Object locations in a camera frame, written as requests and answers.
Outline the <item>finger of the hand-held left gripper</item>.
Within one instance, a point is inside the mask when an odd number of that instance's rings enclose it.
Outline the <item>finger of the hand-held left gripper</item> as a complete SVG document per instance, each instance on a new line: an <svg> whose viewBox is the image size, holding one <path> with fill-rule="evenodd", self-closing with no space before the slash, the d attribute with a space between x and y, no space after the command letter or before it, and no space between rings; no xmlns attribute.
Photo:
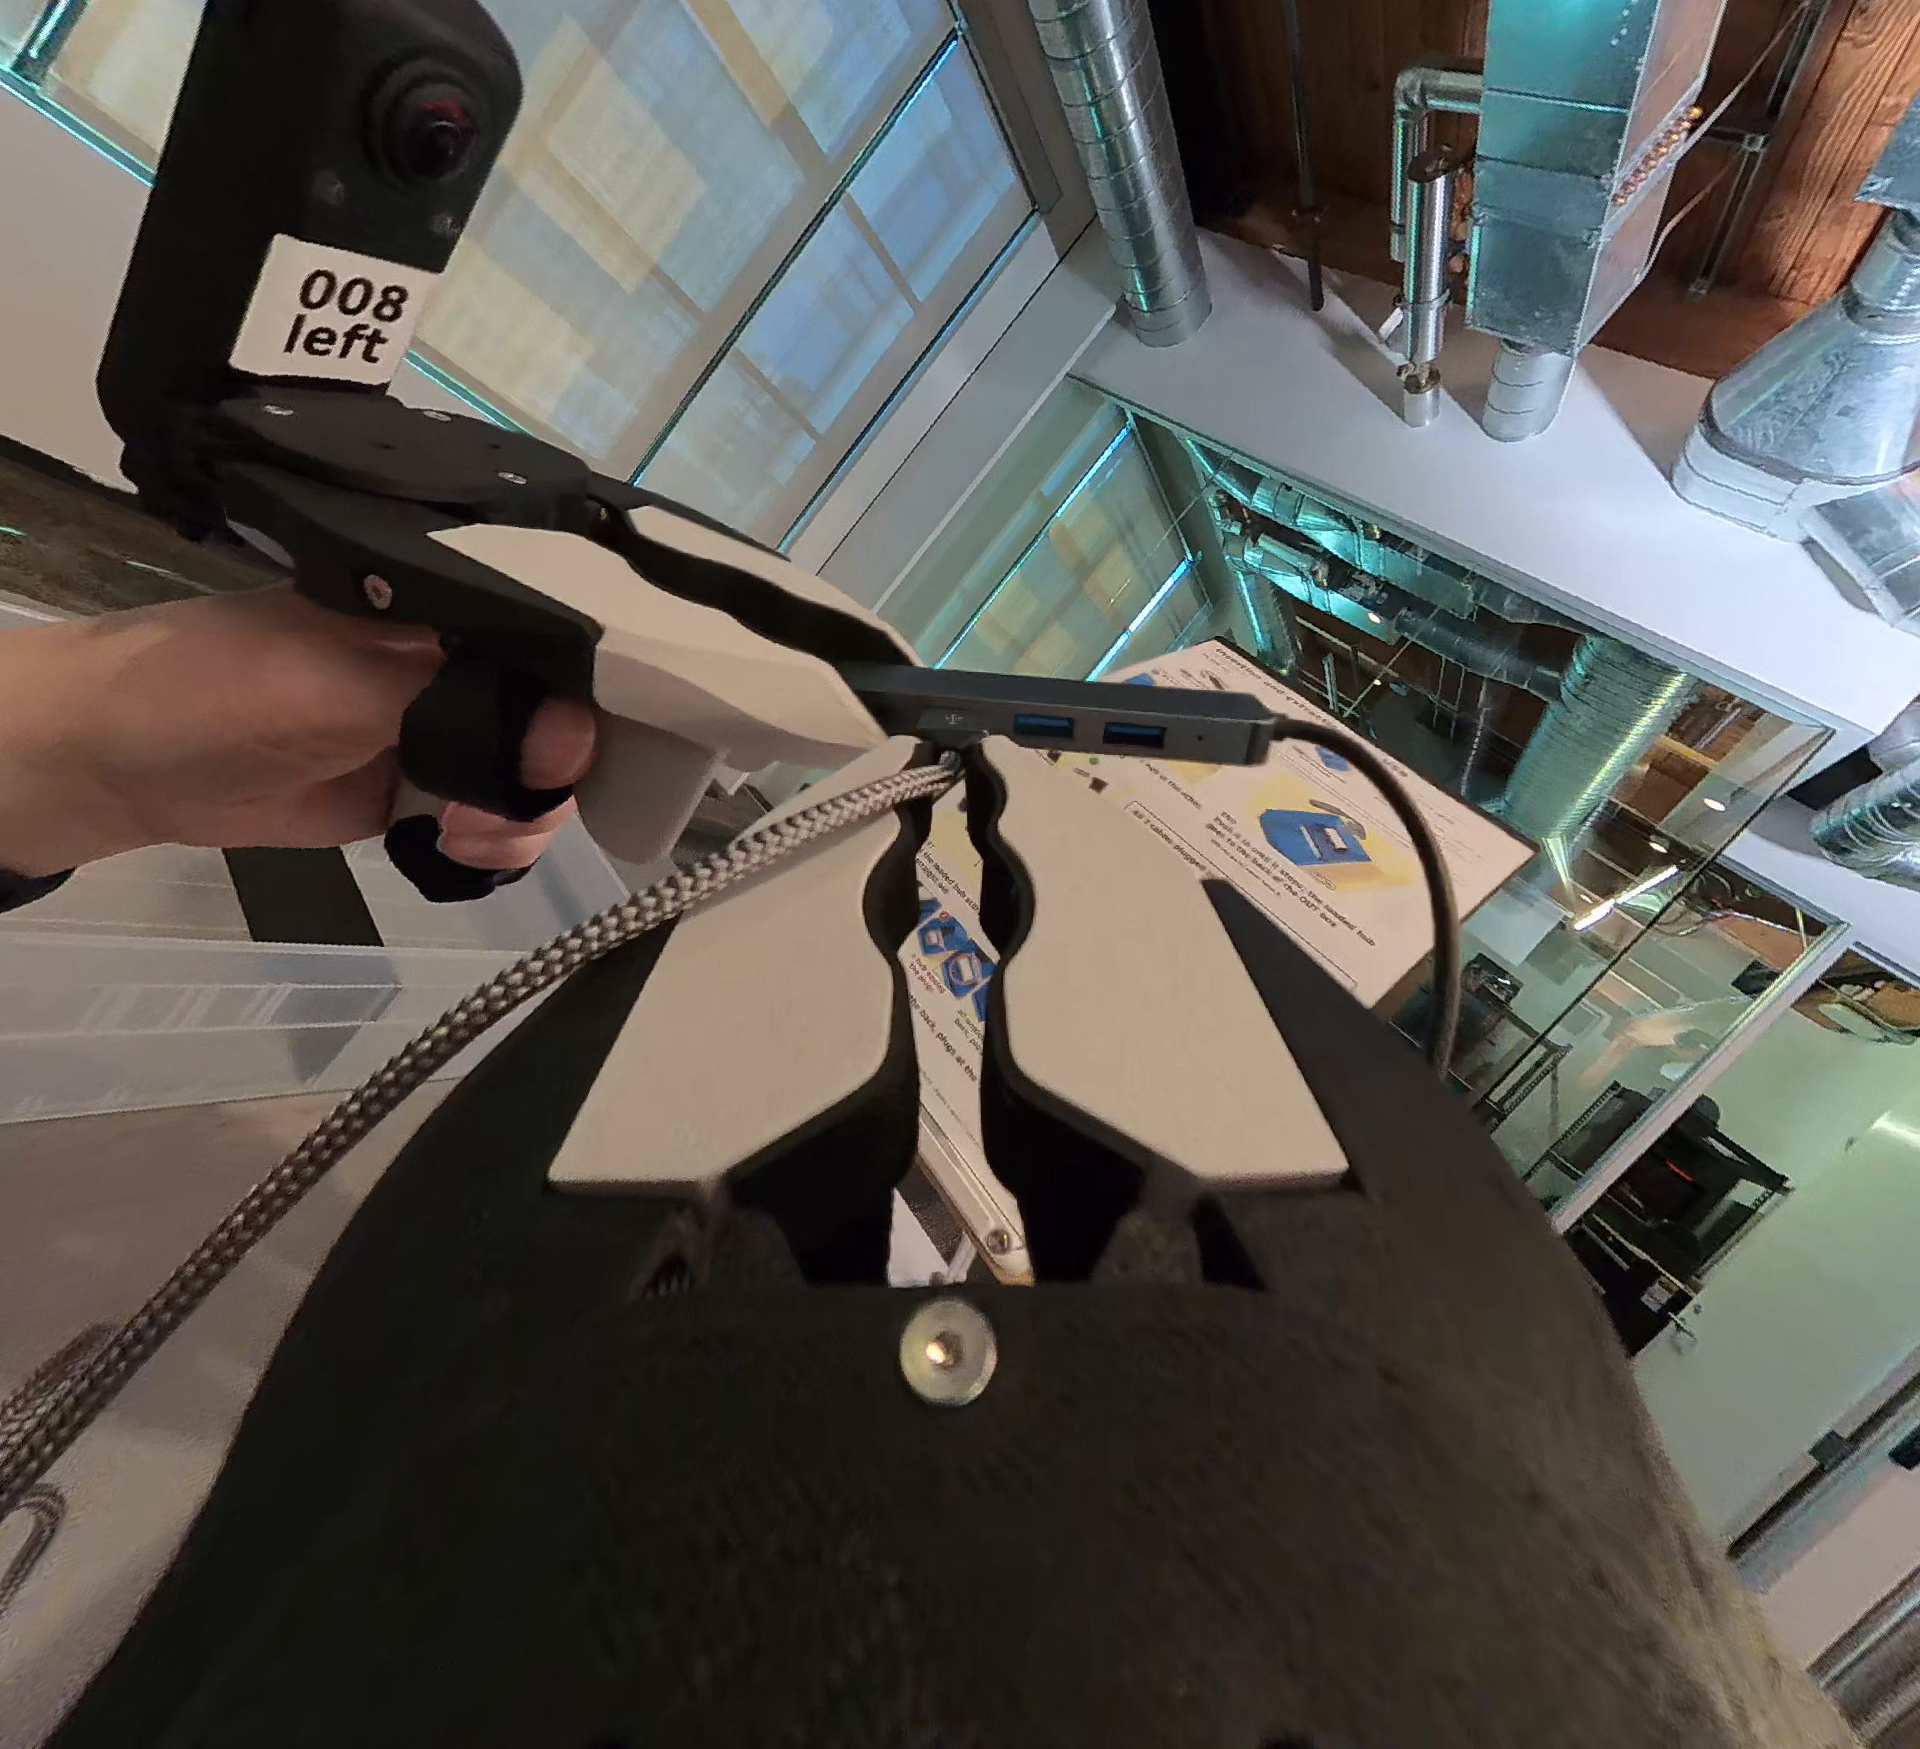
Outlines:
<svg viewBox="0 0 1920 1749"><path fill-rule="evenodd" d="M590 538L656 589L833 669L923 662L902 633L826 579L689 511L602 506Z"/></svg>
<svg viewBox="0 0 1920 1749"><path fill-rule="evenodd" d="M748 630L717 608L668 594L612 549L509 525L461 525L434 543L573 610L597 628L590 684L563 694L605 717L682 735L728 767L826 767L885 733L828 661Z"/></svg>

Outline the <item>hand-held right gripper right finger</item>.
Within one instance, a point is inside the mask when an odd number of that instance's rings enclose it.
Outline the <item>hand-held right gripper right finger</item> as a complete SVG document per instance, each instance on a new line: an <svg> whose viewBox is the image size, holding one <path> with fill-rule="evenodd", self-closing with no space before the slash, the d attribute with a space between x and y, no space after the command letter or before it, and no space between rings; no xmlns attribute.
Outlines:
<svg viewBox="0 0 1920 1749"><path fill-rule="evenodd" d="M1225 886L1035 754L970 754L968 832L997 949L984 1146L1028 1237L1340 1186L1347 1154L1225 925Z"/></svg>

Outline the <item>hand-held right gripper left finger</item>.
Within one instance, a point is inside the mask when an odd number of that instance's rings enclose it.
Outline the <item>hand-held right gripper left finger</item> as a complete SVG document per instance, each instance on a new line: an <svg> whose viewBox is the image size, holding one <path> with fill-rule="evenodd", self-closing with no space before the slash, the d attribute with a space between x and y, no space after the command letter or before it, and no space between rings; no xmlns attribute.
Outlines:
<svg viewBox="0 0 1920 1749"><path fill-rule="evenodd" d="M675 922L548 1186L887 1237L918 1141L899 962L918 851L918 803L885 808Z"/></svg>

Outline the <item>person's left hand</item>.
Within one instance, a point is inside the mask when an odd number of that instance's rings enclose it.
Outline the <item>person's left hand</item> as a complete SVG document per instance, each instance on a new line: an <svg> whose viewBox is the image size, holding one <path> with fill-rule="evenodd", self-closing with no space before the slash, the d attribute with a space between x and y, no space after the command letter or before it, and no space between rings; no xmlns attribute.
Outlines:
<svg viewBox="0 0 1920 1749"><path fill-rule="evenodd" d="M329 849L387 830L438 633L292 589L2 633L2 866L42 884L147 847Z"/></svg>

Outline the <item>printed instruction sheet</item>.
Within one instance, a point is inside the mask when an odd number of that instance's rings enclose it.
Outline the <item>printed instruction sheet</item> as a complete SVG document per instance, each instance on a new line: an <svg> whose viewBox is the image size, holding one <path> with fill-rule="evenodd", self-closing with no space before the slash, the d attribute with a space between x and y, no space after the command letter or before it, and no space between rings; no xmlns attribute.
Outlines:
<svg viewBox="0 0 1920 1749"><path fill-rule="evenodd" d="M1420 990L1431 951L1420 856L1372 779L1330 752L1323 711L1218 640L1126 662L1102 681L1245 694L1280 720L1309 725L1314 733L1306 742L1279 744L1248 769L1145 754L1043 754L1043 761L1124 808L1197 876L1245 898L1260 922L1359 1007L1375 1010ZM1031 1283L1023 1220L980 1134L997 949L980 922L980 861L963 791L933 813L918 888L919 922L902 964L923 1066L923 1173L977 1244L987 1275Z"/></svg>

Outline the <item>large window with blinds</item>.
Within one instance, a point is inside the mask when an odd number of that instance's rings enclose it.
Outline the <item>large window with blinds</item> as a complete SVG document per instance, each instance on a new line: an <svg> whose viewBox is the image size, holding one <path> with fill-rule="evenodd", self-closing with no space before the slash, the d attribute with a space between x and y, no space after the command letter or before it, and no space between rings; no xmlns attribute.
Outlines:
<svg viewBox="0 0 1920 1749"><path fill-rule="evenodd" d="M780 545L1033 219L951 0L480 0L522 70L409 370ZM3 0L154 167L203 0Z"/></svg>

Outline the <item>clear plastic bin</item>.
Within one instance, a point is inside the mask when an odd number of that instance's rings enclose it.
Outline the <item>clear plastic bin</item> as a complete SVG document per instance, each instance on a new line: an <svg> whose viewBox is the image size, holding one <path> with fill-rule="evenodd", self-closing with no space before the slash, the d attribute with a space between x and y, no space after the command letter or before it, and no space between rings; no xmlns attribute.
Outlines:
<svg viewBox="0 0 1920 1749"><path fill-rule="evenodd" d="M380 844L236 859L129 852L3 915L3 1122L344 1095L634 874L582 825L456 905L419 898Z"/></svg>

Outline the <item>silver vertical pipe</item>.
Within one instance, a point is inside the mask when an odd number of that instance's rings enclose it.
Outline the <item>silver vertical pipe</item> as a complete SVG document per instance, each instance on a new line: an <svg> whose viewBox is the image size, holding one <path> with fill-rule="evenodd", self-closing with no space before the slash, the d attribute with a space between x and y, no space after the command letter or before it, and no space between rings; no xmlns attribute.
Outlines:
<svg viewBox="0 0 1920 1749"><path fill-rule="evenodd" d="M1481 104L1481 72L1453 62L1408 65L1394 85L1387 240L1399 287L1381 338L1399 342L1399 403L1411 428L1438 415L1453 272L1467 250L1460 201L1470 192L1477 141L1448 133L1448 123L1477 126Z"/></svg>

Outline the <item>black ceiling pipe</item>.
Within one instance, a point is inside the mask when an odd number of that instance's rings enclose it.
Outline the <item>black ceiling pipe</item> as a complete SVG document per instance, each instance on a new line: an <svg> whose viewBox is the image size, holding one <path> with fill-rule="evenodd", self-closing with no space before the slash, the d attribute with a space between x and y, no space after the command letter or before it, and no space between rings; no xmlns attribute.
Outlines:
<svg viewBox="0 0 1920 1749"><path fill-rule="evenodd" d="M1311 143L1311 101L1304 50L1299 0L1280 0L1286 41L1286 121L1294 155L1294 216L1299 228L1309 309L1321 313L1326 303L1323 264L1323 199Z"/></svg>

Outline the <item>silver ribbed air duct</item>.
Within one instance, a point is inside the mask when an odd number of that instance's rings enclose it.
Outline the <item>silver ribbed air duct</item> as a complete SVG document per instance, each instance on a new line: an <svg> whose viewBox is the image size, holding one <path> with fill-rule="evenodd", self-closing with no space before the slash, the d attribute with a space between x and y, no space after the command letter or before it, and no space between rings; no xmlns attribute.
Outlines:
<svg viewBox="0 0 1920 1749"><path fill-rule="evenodd" d="M1603 633L1579 640L1559 700L1543 711L1496 805L1501 825L1571 849L1652 745L1693 701L1699 681Z"/></svg>

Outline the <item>silver air duct over window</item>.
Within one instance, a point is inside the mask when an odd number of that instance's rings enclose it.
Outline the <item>silver air duct over window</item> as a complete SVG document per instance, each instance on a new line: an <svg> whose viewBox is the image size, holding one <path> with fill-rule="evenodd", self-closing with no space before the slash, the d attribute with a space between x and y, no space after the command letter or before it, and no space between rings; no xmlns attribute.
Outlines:
<svg viewBox="0 0 1920 1749"><path fill-rule="evenodd" d="M1147 348L1213 313L1148 0L1024 0L1114 258L1118 321Z"/></svg>

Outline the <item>silver conical air duct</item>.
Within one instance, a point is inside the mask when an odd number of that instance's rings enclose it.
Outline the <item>silver conical air duct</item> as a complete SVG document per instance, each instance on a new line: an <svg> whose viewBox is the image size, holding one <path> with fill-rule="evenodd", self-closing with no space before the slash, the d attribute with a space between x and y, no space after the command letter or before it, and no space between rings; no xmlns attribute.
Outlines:
<svg viewBox="0 0 1920 1749"><path fill-rule="evenodd" d="M1818 550L1917 633L1918 106L1859 201L1883 223L1847 282L1711 389L1671 481L1706 513Z"/></svg>

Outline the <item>rectangular sheet metal duct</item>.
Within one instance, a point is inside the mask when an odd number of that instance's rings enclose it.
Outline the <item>rectangular sheet metal duct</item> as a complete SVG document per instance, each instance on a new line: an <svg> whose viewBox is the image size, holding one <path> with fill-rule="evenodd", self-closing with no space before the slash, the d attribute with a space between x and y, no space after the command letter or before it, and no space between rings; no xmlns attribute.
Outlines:
<svg viewBox="0 0 1920 1749"><path fill-rule="evenodd" d="M1574 355L1649 265L1728 0L1489 0L1467 323Z"/></svg>

